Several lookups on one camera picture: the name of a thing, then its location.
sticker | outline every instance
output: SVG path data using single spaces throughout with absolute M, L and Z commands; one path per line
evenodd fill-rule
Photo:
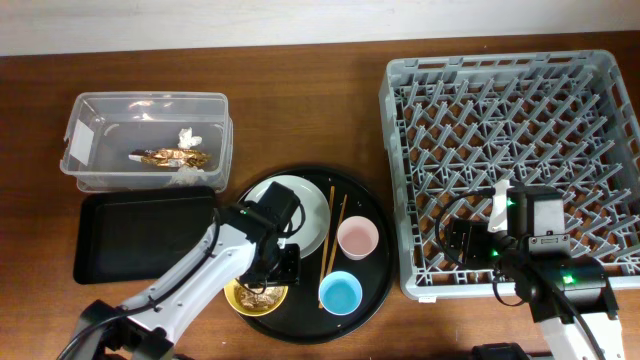
M 421 296 L 418 298 L 418 302 L 421 304 L 435 304 L 437 296 Z
M 69 154 L 80 160 L 84 166 L 87 166 L 89 163 L 89 154 L 91 153 L 91 143 L 93 143 L 93 131 L 82 121 L 76 121 L 76 128 L 73 130 Z

gray dish rack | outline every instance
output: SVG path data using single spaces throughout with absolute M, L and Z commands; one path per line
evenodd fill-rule
M 434 219 L 451 196 L 507 178 L 560 189 L 572 256 L 598 259 L 614 289 L 640 287 L 640 129 L 609 52 L 393 60 L 379 100 L 409 298 L 493 296 L 491 270 L 447 262 Z M 469 199 L 448 216 L 490 211 Z

plastic container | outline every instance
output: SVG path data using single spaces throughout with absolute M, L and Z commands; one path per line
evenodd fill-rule
M 325 310 L 333 315 L 345 316 L 360 306 L 362 286 L 355 276 L 336 271 L 322 279 L 318 296 Z
M 134 150 L 175 148 L 192 128 L 211 155 L 204 172 L 177 172 L 132 161 Z M 206 185 L 223 191 L 229 180 L 233 123 L 227 98 L 217 93 L 108 92 L 78 96 L 64 137 L 60 169 L 85 192 Z
M 493 296 L 494 280 L 514 294 L 491 269 L 450 264 L 434 241 L 447 199 L 502 179 L 562 191 L 571 255 L 597 259 L 614 289 L 640 287 L 640 127 L 610 53 L 392 60 L 379 101 L 409 298 Z M 443 224 L 490 212 L 490 199 L 461 200 Z
M 351 260 L 362 260 L 378 246 L 376 224 L 363 216 L 352 216 L 340 224 L 336 237 L 340 249 Z

clear plastic container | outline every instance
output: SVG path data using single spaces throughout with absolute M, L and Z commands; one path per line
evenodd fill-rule
M 178 133 L 192 128 L 211 155 L 203 172 L 178 172 L 129 159 L 135 150 L 176 148 Z M 106 92 L 78 96 L 64 137 L 60 169 L 84 192 L 206 185 L 227 187 L 233 123 L 226 96 L 218 93 Z

chopsticks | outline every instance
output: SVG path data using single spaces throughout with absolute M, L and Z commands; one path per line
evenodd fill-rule
M 332 186 L 331 195 L 329 196 L 329 214 L 333 212 L 334 190 L 335 190 L 335 187 Z M 340 210 L 340 219 L 338 220 L 338 227 L 340 227 L 340 224 L 342 224 L 342 219 L 344 218 L 344 209 L 346 209 L 346 207 L 347 207 L 347 194 L 344 195 L 344 200 L 342 201 L 342 209 Z M 336 239 L 333 240 L 333 247 L 331 248 L 331 257 L 329 259 L 329 268 L 327 269 L 327 273 L 325 274 L 324 266 L 327 262 L 327 250 L 329 247 L 330 233 L 331 233 L 331 221 L 329 221 L 329 232 L 327 233 L 327 236 L 324 239 L 324 251 L 322 253 L 322 269 L 320 270 L 320 282 L 318 284 L 322 283 L 322 279 L 324 279 L 325 275 L 331 274 L 331 270 L 333 269 L 333 262 L 336 258 L 336 250 L 338 246 L 337 237 Z M 323 307 L 322 303 L 318 302 L 318 309 L 322 309 L 322 307 Z
M 333 213 L 333 195 L 336 192 L 336 187 L 331 187 L 331 194 L 329 195 L 329 230 L 327 230 L 327 236 L 324 238 L 324 249 L 322 250 L 322 268 L 320 269 L 320 282 L 324 279 L 324 269 L 327 266 L 327 251 L 329 251 L 329 233 L 331 233 L 331 215 Z
M 340 219 L 338 220 L 338 229 L 342 225 L 342 219 L 344 218 L 344 209 L 347 207 L 347 194 L 344 194 L 344 200 L 342 201 L 342 210 L 340 210 Z M 329 268 L 327 269 L 327 275 L 331 274 L 333 269 L 333 261 L 336 258 L 336 249 L 338 248 L 338 234 L 336 230 L 336 236 L 333 239 L 333 248 L 331 249 L 331 259 L 329 260 Z

